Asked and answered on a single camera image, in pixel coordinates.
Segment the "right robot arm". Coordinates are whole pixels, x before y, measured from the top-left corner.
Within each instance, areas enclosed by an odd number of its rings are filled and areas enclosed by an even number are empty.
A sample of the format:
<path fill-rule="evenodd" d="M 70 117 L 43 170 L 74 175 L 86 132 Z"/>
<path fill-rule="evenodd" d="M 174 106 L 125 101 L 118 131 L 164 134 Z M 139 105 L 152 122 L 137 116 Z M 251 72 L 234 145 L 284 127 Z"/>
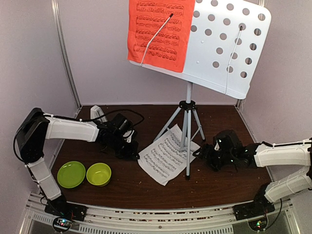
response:
<path fill-rule="evenodd" d="M 205 144 L 193 152 L 193 156 L 206 160 L 207 165 L 218 172 L 225 165 L 242 168 L 262 168 L 273 165 L 301 165 L 302 169 L 281 180 L 260 187 L 252 202 L 236 205 L 238 213 L 243 211 L 260 215 L 271 211 L 273 203 L 291 194 L 312 188 L 312 140 L 284 144 L 267 142 L 243 146 L 233 130 L 219 132 L 213 144 Z"/>

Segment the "grey metronome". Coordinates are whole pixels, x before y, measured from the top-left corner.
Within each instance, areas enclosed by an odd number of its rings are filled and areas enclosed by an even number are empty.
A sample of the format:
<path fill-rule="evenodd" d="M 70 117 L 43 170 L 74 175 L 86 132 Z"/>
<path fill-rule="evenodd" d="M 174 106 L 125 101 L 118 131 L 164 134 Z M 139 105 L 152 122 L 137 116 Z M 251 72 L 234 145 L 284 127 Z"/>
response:
<path fill-rule="evenodd" d="M 98 121 L 100 121 L 102 123 L 108 122 L 108 119 L 105 116 L 103 110 L 99 106 L 97 106 L 97 105 L 94 105 L 90 109 L 90 118 L 98 120 Z"/>

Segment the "red sheet music page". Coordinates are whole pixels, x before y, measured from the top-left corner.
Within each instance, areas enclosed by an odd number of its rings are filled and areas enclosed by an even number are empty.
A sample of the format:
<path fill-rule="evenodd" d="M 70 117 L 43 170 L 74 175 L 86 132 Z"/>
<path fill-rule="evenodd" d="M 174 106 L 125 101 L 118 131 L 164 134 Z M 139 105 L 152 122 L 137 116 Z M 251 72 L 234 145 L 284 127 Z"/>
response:
<path fill-rule="evenodd" d="M 129 1 L 127 59 L 181 73 L 194 9 L 194 0 Z"/>

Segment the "white perforated music stand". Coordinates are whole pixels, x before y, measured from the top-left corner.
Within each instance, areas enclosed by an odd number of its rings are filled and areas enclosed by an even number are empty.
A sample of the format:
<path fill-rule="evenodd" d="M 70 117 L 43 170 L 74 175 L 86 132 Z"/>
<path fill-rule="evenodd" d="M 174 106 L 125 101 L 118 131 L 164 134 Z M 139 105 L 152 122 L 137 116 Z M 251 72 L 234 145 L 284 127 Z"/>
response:
<path fill-rule="evenodd" d="M 187 149 L 186 176 L 192 161 L 192 120 L 198 120 L 192 100 L 197 84 L 235 99 L 245 99 L 271 24 L 264 1 L 195 0 L 195 9 L 181 73 L 163 68 L 130 63 L 176 77 L 187 82 L 186 99 L 175 114 L 184 113 L 180 148 Z"/>

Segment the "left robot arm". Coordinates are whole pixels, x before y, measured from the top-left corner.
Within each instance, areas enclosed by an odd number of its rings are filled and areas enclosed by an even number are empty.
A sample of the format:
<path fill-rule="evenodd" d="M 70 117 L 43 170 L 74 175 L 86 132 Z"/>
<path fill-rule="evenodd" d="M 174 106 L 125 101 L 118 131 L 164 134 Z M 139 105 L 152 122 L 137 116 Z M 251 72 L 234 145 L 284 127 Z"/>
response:
<path fill-rule="evenodd" d="M 124 160 L 138 160 L 138 142 L 135 125 L 123 114 L 112 120 L 101 112 L 90 119 L 57 116 L 34 108 L 17 129 L 13 138 L 13 151 L 29 171 L 31 178 L 43 192 L 47 209 L 59 216 L 74 211 L 61 191 L 51 169 L 44 159 L 45 143 L 51 139 L 97 142 L 109 147 L 115 156 Z"/>

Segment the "white sheet music page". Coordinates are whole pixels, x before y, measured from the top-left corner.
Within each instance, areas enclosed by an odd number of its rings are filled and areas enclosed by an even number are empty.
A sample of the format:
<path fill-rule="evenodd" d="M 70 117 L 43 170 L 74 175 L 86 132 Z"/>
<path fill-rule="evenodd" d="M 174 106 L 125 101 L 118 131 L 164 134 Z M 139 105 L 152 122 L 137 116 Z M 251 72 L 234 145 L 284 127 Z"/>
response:
<path fill-rule="evenodd" d="M 187 149 L 180 149 L 182 130 L 176 124 L 139 153 L 138 164 L 152 179 L 165 186 L 187 166 Z"/>

